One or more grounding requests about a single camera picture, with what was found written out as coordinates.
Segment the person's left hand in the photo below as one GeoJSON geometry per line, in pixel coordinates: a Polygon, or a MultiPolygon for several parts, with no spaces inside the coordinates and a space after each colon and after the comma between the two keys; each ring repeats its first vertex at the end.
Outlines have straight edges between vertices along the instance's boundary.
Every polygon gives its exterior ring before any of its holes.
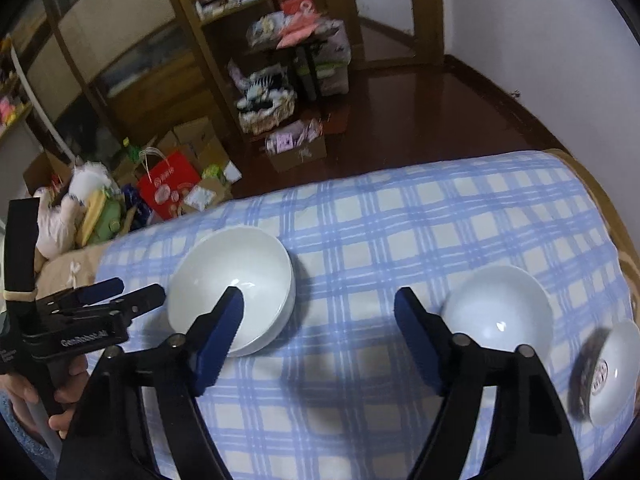
{"type": "MultiPolygon", "coordinates": [[[[70,422],[73,419],[76,404],[84,393],[89,380],[88,361],[85,356],[76,356],[67,371],[64,384],[55,391],[54,398],[65,408],[62,414],[49,418],[48,425],[61,439],[65,439],[70,422]]],[[[11,400],[15,418],[21,426],[34,438],[39,438],[37,425],[28,409],[29,405],[36,405],[39,396],[36,388],[19,374],[4,374],[1,376],[1,391],[11,400]]]]}

